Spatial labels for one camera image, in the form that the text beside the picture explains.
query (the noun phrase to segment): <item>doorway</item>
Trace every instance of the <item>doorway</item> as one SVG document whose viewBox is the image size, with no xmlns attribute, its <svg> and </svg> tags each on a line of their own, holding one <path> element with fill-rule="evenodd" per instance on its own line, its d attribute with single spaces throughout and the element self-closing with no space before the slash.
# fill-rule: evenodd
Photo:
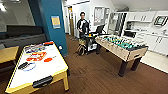
<svg viewBox="0 0 168 94">
<path fill-rule="evenodd" d="M 74 23 L 73 23 L 72 6 L 68 7 L 68 13 L 69 13 L 70 33 L 72 36 L 74 36 Z"/>
</svg>

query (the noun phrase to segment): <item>appliance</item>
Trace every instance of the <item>appliance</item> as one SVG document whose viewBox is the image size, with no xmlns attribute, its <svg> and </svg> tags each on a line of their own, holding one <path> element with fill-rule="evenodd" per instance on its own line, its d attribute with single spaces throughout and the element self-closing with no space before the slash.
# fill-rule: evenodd
<svg viewBox="0 0 168 94">
<path fill-rule="evenodd" d="M 124 31 L 124 36 L 134 38 L 135 35 L 136 35 L 136 32 Z"/>
<path fill-rule="evenodd" d="M 154 25 L 156 26 L 164 26 L 167 22 L 168 16 L 158 16 L 155 20 Z"/>
<path fill-rule="evenodd" d="M 121 36 L 126 15 L 127 13 L 121 13 L 121 12 L 111 14 L 112 21 L 110 21 L 110 24 L 108 26 L 108 34 L 110 33 L 109 31 L 112 31 L 113 34 L 117 32 L 118 33 L 117 35 Z"/>
</svg>

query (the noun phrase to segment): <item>ceiling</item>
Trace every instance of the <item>ceiling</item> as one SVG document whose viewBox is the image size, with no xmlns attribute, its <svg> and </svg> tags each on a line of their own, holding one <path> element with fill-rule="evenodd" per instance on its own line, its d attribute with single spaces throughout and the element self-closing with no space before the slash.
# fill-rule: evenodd
<svg viewBox="0 0 168 94">
<path fill-rule="evenodd" d="M 111 0 L 116 9 L 128 7 L 130 11 L 168 10 L 168 0 Z"/>
</svg>

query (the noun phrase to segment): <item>poster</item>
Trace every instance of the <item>poster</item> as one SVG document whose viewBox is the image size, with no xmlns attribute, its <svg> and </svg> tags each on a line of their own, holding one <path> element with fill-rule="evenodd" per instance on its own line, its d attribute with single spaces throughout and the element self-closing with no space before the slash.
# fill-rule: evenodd
<svg viewBox="0 0 168 94">
<path fill-rule="evenodd" d="M 51 16 L 53 28 L 61 28 L 59 16 Z"/>
</svg>

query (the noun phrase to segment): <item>kitchen cabinet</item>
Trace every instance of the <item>kitchen cabinet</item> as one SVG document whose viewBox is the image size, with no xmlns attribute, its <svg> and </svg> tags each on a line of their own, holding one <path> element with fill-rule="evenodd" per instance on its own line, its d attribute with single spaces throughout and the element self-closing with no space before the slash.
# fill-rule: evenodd
<svg viewBox="0 0 168 94">
<path fill-rule="evenodd" d="M 159 37 L 157 36 L 152 36 L 152 35 L 147 35 L 145 42 L 147 43 L 147 46 L 149 46 L 148 50 L 154 51 L 154 48 L 158 42 Z"/>
<path fill-rule="evenodd" d="M 145 12 L 138 12 L 135 16 L 135 21 L 138 21 L 138 22 L 142 21 L 144 14 Z"/>
<path fill-rule="evenodd" d="M 152 22 L 154 15 L 155 15 L 155 11 L 145 12 L 142 16 L 141 21 L 142 22 Z"/>
<path fill-rule="evenodd" d="M 128 21 L 152 22 L 155 11 L 149 12 L 130 12 Z"/>
<path fill-rule="evenodd" d="M 146 34 L 136 33 L 135 39 L 138 40 L 138 41 L 145 41 L 145 39 L 146 39 Z"/>
<path fill-rule="evenodd" d="M 154 51 L 161 54 L 168 55 L 168 38 L 159 37 Z"/>
<path fill-rule="evenodd" d="M 135 21 L 136 15 L 137 15 L 137 12 L 130 12 L 128 21 Z"/>
</svg>

